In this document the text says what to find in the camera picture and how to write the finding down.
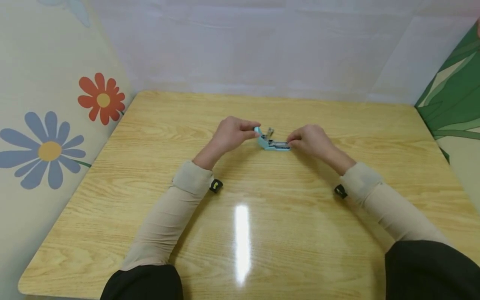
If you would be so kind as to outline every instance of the beige sleeve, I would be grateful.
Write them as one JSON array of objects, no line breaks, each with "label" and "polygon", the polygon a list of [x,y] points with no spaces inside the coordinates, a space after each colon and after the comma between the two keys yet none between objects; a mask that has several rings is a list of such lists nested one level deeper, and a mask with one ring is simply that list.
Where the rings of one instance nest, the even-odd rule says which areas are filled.
[{"label": "beige sleeve", "polygon": [[125,257],[122,271],[140,265],[163,265],[213,181],[212,171],[185,162],[172,185],[154,205]]},{"label": "beige sleeve", "polygon": [[347,194],[395,240],[433,240],[451,246],[426,216],[365,164],[354,165],[341,181]]}]

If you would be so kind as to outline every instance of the right hand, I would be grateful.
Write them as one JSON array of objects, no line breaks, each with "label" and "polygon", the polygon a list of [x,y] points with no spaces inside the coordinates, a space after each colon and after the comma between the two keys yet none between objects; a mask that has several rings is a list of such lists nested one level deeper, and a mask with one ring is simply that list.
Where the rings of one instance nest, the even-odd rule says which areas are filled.
[{"label": "right hand", "polygon": [[292,148],[303,150],[328,164],[338,175],[343,176],[357,162],[338,149],[322,127],[305,125],[292,132],[287,143]]},{"label": "right hand", "polygon": [[290,147],[321,160],[326,160],[332,152],[338,151],[323,128],[318,125],[309,124],[294,130],[287,137],[287,143]]}]

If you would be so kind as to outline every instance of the blue flower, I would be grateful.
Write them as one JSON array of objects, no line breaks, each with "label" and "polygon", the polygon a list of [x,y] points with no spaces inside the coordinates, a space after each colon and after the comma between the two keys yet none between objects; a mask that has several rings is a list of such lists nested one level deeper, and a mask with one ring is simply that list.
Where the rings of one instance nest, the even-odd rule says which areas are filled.
[{"label": "blue flower", "polygon": [[83,143],[84,137],[77,135],[67,141],[70,124],[63,122],[57,131],[57,115],[49,111],[45,115],[45,127],[40,117],[34,112],[25,114],[25,123],[40,143],[32,140],[17,130],[6,128],[0,131],[0,138],[12,145],[28,150],[13,150],[0,152],[0,168],[13,168],[21,164],[15,172],[15,177],[23,178],[20,185],[25,189],[33,189],[40,185],[48,168],[48,185],[58,189],[63,183],[63,173],[60,163],[72,173],[80,172],[80,165],[70,157],[85,157],[85,151],[72,149]]}]

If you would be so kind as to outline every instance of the finger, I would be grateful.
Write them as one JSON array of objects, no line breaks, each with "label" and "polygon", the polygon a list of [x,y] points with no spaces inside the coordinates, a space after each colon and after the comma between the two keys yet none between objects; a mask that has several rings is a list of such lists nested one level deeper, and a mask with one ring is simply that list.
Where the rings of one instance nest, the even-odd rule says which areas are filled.
[{"label": "finger", "polygon": [[243,138],[244,138],[245,140],[254,139],[254,138],[260,136],[260,134],[259,134],[258,132],[255,132],[255,131],[253,131],[253,130],[244,131],[244,132],[242,132],[242,134],[243,134]]},{"label": "finger", "polygon": [[257,121],[248,121],[240,119],[240,130],[241,131],[249,131],[252,130],[254,127],[260,127],[261,124]]},{"label": "finger", "polygon": [[288,143],[288,145],[290,146],[290,148],[299,149],[299,148],[301,148],[301,141],[300,140],[293,140],[293,141],[290,141]]},{"label": "finger", "polygon": [[293,140],[301,140],[302,129],[303,127],[300,127],[289,134],[287,137],[287,143],[290,143]]}]

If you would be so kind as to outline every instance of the red flower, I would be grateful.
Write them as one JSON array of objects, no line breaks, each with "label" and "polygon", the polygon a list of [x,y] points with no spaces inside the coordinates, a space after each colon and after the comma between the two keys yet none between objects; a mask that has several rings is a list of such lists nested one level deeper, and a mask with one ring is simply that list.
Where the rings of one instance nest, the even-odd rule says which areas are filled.
[{"label": "red flower", "polygon": [[120,112],[125,109],[122,101],[125,99],[124,93],[119,93],[115,79],[110,78],[105,87],[105,78],[102,73],[95,74],[95,84],[88,78],[82,77],[78,84],[90,96],[81,95],[78,97],[78,103],[84,108],[92,108],[88,117],[95,121],[100,111],[100,120],[103,125],[108,125],[112,118],[114,121],[120,119]]}]

